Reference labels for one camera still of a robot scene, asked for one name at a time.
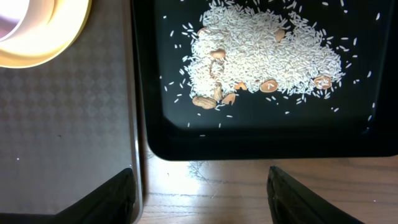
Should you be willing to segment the yellow round plate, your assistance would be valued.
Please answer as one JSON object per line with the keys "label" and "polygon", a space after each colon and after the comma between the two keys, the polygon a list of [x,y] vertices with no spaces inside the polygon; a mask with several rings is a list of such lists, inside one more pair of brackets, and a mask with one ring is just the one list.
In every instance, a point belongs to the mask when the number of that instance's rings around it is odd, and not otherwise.
{"label": "yellow round plate", "polygon": [[77,40],[92,0],[56,0],[49,22],[29,34],[1,42],[1,66],[29,68],[55,58]]}

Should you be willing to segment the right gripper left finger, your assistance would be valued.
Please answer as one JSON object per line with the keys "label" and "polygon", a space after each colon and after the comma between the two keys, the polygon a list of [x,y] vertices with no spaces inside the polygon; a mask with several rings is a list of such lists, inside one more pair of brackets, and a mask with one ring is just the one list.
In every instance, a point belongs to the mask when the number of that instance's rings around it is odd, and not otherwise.
{"label": "right gripper left finger", "polygon": [[55,215],[2,213],[1,224],[129,224],[135,201],[134,175],[125,168]]}

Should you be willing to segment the white pink bowl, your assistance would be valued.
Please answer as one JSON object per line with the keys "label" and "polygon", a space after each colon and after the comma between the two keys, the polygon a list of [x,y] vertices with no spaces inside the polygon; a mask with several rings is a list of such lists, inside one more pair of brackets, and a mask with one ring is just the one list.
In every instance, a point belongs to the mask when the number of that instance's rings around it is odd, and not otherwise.
{"label": "white pink bowl", "polygon": [[42,28],[54,7],[54,0],[1,0],[1,42]]}

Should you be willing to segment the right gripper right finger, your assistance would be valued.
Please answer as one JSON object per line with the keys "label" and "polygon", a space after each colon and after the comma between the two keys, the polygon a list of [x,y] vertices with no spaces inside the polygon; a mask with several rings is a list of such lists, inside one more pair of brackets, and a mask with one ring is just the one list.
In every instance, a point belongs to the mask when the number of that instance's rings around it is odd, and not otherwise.
{"label": "right gripper right finger", "polygon": [[273,224],[363,224],[277,166],[269,168],[267,194]]}

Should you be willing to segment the rice and nut scraps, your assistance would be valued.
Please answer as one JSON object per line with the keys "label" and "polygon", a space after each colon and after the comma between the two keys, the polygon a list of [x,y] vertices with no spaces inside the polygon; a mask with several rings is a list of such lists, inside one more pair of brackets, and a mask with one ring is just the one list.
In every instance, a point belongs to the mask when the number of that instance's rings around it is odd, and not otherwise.
{"label": "rice and nut scraps", "polygon": [[157,1],[162,113],[196,131],[361,133],[386,22],[369,1]]}

